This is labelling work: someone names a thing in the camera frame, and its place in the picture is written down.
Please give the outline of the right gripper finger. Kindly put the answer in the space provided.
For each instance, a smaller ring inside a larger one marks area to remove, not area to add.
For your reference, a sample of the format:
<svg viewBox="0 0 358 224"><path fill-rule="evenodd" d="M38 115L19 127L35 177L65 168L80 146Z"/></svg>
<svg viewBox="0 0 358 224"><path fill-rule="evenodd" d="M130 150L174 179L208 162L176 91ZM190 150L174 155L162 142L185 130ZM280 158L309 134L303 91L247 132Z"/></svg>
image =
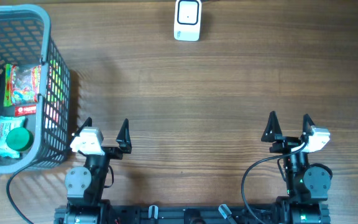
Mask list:
<svg viewBox="0 0 358 224"><path fill-rule="evenodd" d="M303 115L303 135L313 135L315 124L309 114Z"/></svg>
<svg viewBox="0 0 358 224"><path fill-rule="evenodd" d="M283 139L282 130L278 122L276 111L271 111L264 133L262 134L262 142L276 142Z"/></svg>

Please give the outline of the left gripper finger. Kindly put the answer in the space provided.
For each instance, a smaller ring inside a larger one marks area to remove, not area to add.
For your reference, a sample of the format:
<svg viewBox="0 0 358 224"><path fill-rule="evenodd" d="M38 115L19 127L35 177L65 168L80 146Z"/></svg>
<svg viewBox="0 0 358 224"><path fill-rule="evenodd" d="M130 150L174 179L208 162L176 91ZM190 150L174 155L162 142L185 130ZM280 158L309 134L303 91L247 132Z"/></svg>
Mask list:
<svg viewBox="0 0 358 224"><path fill-rule="evenodd" d="M84 128L92 127L92 118L88 117L85 122L72 134L73 137L79 136Z"/></svg>
<svg viewBox="0 0 358 224"><path fill-rule="evenodd" d="M129 120L126 118L117 135L116 142L118 144L131 145L131 138L129 134Z"/></svg>

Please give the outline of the red stick packet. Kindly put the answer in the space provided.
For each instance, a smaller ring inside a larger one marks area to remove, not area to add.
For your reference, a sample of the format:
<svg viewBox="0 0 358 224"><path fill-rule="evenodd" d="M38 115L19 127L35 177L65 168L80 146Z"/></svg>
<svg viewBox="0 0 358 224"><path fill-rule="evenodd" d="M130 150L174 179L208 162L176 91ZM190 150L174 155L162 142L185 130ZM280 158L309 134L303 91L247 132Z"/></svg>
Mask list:
<svg viewBox="0 0 358 224"><path fill-rule="evenodd" d="M14 116L20 117L20 116L33 115L36 114L36 111L37 111L37 105L16 106Z"/></svg>

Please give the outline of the green lid jar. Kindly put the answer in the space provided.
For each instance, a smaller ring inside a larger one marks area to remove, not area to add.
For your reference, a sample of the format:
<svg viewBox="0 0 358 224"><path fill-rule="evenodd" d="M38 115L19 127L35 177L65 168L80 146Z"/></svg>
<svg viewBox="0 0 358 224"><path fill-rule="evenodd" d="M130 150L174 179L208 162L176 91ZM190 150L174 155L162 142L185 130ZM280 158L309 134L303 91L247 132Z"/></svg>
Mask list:
<svg viewBox="0 0 358 224"><path fill-rule="evenodd" d="M14 151L23 152L28 150L34 142L34 135L23 127L12 129L6 138L6 144Z"/></svg>

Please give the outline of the Haribo gummy candy bag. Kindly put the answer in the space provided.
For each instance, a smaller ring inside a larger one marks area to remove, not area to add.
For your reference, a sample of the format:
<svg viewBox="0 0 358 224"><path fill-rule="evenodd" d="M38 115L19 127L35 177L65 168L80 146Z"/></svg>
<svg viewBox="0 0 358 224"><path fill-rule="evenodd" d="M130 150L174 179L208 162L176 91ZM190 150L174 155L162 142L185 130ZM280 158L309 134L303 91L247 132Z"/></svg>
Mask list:
<svg viewBox="0 0 358 224"><path fill-rule="evenodd" d="M4 107L37 103L42 66L7 64L5 73Z"/></svg>

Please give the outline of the teal tissue packet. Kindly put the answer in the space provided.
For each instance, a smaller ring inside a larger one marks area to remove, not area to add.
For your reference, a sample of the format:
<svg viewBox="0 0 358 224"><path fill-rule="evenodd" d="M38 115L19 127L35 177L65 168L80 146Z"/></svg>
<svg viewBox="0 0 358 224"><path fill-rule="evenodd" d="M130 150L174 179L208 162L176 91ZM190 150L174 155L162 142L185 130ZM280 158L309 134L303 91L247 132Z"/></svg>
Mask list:
<svg viewBox="0 0 358 224"><path fill-rule="evenodd" d="M11 149L6 142L7 135L14 128L22 128L24 126L25 117L6 117L0 116L0 156L17 159L20 153Z"/></svg>

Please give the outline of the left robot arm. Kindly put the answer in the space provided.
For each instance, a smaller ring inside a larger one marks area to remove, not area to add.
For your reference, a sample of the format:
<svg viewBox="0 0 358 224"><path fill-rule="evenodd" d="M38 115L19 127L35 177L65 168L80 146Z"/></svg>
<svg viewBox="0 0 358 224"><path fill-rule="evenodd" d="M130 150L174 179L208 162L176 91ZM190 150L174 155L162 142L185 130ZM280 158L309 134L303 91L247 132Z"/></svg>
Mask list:
<svg viewBox="0 0 358 224"><path fill-rule="evenodd" d="M85 156L83 166L74 167L65 177L67 205L63 211L55 212L55 223L119 223L120 219L109 200L102 198L103 190L112 187L106 184L108 174L114 175L110 160L121 160L132 152L129 120L125 119L117 135L117 146L103 146L101 130L92 126L92 119L73 134L70 148Z"/></svg>

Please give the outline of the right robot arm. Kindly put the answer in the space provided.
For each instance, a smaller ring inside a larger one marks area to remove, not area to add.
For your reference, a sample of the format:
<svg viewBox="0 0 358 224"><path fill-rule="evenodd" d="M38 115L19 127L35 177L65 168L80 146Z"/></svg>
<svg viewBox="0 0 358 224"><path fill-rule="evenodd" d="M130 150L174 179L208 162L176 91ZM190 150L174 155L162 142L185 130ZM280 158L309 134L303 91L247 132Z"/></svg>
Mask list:
<svg viewBox="0 0 358 224"><path fill-rule="evenodd" d="M269 114L261 141L272 143L269 151L279 154L283 166L279 168L286 183L287 196L277 197L271 206L268 223L329 223L328 199L333 178L332 170L320 163L309 163L308 155L323 149L330 140L330 132L318 127L308 114L303 116L302 134L284 136L277 114Z"/></svg>

